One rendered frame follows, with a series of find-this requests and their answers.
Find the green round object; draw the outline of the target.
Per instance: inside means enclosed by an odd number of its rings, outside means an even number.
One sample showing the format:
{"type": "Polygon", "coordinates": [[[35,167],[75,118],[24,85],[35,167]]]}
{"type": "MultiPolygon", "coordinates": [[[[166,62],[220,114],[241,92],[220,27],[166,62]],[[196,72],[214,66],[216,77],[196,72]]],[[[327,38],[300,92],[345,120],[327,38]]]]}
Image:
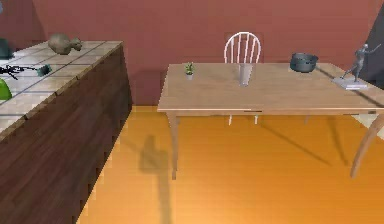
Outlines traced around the green round object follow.
{"type": "Polygon", "coordinates": [[[12,98],[12,93],[7,83],[0,78],[0,100],[9,100],[12,98]]]}

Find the dark grey cooking pot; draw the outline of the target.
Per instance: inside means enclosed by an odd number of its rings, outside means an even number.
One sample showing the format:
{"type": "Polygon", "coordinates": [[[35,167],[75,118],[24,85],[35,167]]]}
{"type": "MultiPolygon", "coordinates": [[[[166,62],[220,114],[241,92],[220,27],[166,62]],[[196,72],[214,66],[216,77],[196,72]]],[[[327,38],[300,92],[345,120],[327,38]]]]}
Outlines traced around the dark grey cooking pot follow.
{"type": "Polygon", "coordinates": [[[312,72],[318,61],[318,57],[309,53],[293,53],[290,61],[290,68],[301,73],[312,72]]]}

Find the light wood dining table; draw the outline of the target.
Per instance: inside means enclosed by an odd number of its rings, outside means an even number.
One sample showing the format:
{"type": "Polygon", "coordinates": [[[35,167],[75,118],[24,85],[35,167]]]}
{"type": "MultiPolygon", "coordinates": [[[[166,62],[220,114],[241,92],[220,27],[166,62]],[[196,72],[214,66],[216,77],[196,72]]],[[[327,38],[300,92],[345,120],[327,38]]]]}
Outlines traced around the light wood dining table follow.
{"type": "Polygon", "coordinates": [[[384,128],[384,90],[344,90],[332,79],[343,70],[319,63],[308,74],[296,73],[287,63],[258,63],[249,84],[241,87],[239,66],[227,63],[196,63],[188,79],[182,64],[168,67],[158,110],[169,121],[172,136],[172,171],[178,167],[178,124],[187,116],[230,115],[357,115],[377,118],[363,137],[350,175],[355,177],[371,141],[384,128]]]}

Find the white spindle-back chair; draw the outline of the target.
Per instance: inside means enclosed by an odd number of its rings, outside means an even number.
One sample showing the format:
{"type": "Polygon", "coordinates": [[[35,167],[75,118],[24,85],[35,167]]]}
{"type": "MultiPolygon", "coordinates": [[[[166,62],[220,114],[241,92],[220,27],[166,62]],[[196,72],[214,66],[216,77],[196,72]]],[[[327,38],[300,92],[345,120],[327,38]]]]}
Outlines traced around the white spindle-back chair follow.
{"type": "Polygon", "coordinates": [[[233,34],[224,45],[223,56],[225,63],[252,64],[259,62],[262,45],[259,38],[252,32],[241,31],[233,34]]]}

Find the brown clay vase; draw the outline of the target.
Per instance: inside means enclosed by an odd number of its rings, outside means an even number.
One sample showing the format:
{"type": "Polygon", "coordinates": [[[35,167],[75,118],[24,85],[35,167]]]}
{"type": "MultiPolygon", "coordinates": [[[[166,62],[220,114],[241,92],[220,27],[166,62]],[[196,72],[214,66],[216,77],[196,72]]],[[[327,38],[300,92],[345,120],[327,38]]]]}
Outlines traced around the brown clay vase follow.
{"type": "Polygon", "coordinates": [[[82,43],[79,38],[70,39],[63,33],[52,34],[48,40],[48,46],[59,55],[68,55],[72,49],[76,51],[82,49],[82,43]]]}

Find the dark wood tiled counter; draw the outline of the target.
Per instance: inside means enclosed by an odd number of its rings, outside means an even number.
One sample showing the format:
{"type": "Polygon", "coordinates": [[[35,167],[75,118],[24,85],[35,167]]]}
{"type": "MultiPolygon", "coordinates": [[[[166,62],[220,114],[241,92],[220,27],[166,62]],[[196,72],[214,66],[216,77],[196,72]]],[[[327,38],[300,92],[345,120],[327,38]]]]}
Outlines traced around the dark wood tiled counter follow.
{"type": "Polygon", "coordinates": [[[40,103],[0,110],[18,117],[0,134],[0,224],[76,224],[131,112],[121,42],[74,63],[85,70],[40,103]]]}

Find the grey figure statue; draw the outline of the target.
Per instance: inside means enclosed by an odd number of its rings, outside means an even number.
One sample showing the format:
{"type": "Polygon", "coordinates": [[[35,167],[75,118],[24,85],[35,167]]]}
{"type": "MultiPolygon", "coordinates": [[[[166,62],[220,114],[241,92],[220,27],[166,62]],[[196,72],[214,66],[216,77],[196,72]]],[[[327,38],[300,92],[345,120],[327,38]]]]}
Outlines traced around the grey figure statue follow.
{"type": "Polygon", "coordinates": [[[364,66],[365,57],[374,53],[380,45],[369,50],[368,44],[363,44],[361,48],[355,51],[355,61],[353,65],[340,77],[333,79],[333,82],[343,87],[345,90],[361,90],[367,89],[368,85],[359,80],[360,72],[364,66]]]}

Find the dark teal object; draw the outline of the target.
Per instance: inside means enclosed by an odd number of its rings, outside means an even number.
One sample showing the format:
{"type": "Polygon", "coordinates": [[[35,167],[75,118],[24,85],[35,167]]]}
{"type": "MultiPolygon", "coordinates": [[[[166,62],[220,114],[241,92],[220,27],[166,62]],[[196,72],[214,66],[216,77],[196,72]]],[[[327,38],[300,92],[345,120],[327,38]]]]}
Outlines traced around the dark teal object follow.
{"type": "Polygon", "coordinates": [[[9,60],[13,57],[13,50],[7,39],[0,38],[0,60],[9,60]]]}

